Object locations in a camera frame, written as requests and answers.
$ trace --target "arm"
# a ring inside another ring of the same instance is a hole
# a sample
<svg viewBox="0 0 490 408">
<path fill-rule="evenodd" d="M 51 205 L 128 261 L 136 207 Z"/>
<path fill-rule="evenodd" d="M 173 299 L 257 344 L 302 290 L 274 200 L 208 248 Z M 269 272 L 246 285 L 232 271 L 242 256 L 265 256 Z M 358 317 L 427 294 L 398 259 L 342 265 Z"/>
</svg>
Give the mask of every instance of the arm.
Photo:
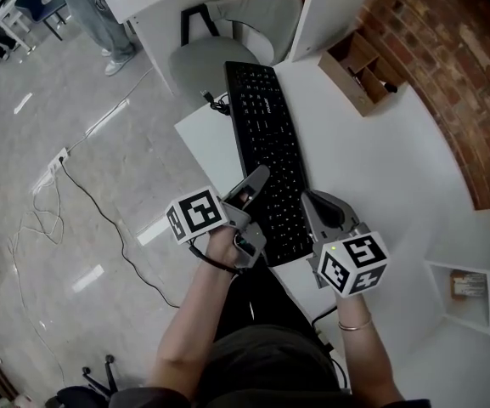
<svg viewBox="0 0 490 408">
<path fill-rule="evenodd" d="M 337 305 L 343 326 L 359 327 L 369 320 L 370 313 L 362 295 L 338 297 Z M 342 331 L 342 335 L 353 394 L 374 408 L 403 400 L 375 325 L 370 323 L 357 331 Z"/>
<path fill-rule="evenodd" d="M 206 255 L 233 267 L 238 255 L 234 235 L 231 228 L 213 232 Z M 229 272 L 200 263 L 180 310 L 161 339 L 150 385 L 175 390 L 188 400 L 194 397 L 231 279 Z"/>
</svg>

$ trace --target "hand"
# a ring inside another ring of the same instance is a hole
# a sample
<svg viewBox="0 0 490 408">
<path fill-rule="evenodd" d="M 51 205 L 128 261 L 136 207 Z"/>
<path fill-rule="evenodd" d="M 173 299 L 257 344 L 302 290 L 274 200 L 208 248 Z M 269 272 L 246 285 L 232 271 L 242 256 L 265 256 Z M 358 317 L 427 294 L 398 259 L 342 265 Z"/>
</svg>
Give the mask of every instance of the hand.
<svg viewBox="0 0 490 408">
<path fill-rule="evenodd" d="M 206 256 L 214 261 L 233 268 L 239 251 L 234 246 L 235 229 L 220 227 L 211 232 Z"/>
</svg>

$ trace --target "wrist strap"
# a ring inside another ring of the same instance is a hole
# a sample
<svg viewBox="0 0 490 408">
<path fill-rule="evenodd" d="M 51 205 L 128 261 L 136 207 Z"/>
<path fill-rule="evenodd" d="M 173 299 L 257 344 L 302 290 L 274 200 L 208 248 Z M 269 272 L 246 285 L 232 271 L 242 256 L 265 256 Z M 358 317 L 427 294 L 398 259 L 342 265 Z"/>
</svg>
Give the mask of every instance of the wrist strap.
<svg viewBox="0 0 490 408">
<path fill-rule="evenodd" d="M 241 271 L 236 269 L 236 268 L 230 268 L 226 266 L 225 264 L 215 262 L 211 258 L 208 258 L 203 252 L 201 252 L 199 249 L 195 247 L 195 245 L 190 245 L 189 250 L 197 257 L 203 260 L 204 262 L 210 264 L 211 266 L 214 266 L 217 269 L 225 270 L 226 272 L 229 272 L 230 274 L 240 274 Z"/>
<path fill-rule="evenodd" d="M 369 320 L 367 322 L 365 322 L 363 325 L 361 326 L 344 326 L 342 325 L 340 322 L 339 322 L 339 327 L 343 330 L 343 331 L 349 331 L 349 332 L 352 332 L 352 331 L 359 331 L 359 330 L 362 330 L 363 328 L 365 328 L 366 326 L 369 326 L 373 323 L 373 316 L 371 315 L 371 313 L 369 313 Z"/>
</svg>

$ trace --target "black sleeve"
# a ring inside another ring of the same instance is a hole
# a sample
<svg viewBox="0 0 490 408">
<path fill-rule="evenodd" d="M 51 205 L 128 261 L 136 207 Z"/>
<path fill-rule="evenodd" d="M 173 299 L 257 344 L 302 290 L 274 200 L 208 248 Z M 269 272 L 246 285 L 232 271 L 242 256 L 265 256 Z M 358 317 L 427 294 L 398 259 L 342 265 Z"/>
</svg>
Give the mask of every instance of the black sleeve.
<svg viewBox="0 0 490 408">
<path fill-rule="evenodd" d="M 110 399 L 110 408 L 190 408 L 179 392 L 168 388 L 129 388 Z"/>
<path fill-rule="evenodd" d="M 402 400 L 385 405 L 383 408 L 431 408 L 431 402 L 428 399 Z"/>
</svg>

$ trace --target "black shirt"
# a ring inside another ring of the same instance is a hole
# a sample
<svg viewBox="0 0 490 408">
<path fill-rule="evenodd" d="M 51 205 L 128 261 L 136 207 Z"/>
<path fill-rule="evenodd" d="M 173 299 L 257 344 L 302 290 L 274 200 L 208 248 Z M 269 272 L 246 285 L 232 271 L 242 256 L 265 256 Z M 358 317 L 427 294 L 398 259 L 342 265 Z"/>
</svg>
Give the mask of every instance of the black shirt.
<svg viewBox="0 0 490 408">
<path fill-rule="evenodd" d="M 166 388 L 133 388 L 113 396 L 110 408 L 190 408 Z M 339 387 L 335 369 L 320 348 L 280 326 L 249 326 L 214 343 L 194 406 L 199 408 L 358 408 Z M 428 400 L 390 408 L 429 408 Z"/>
</svg>

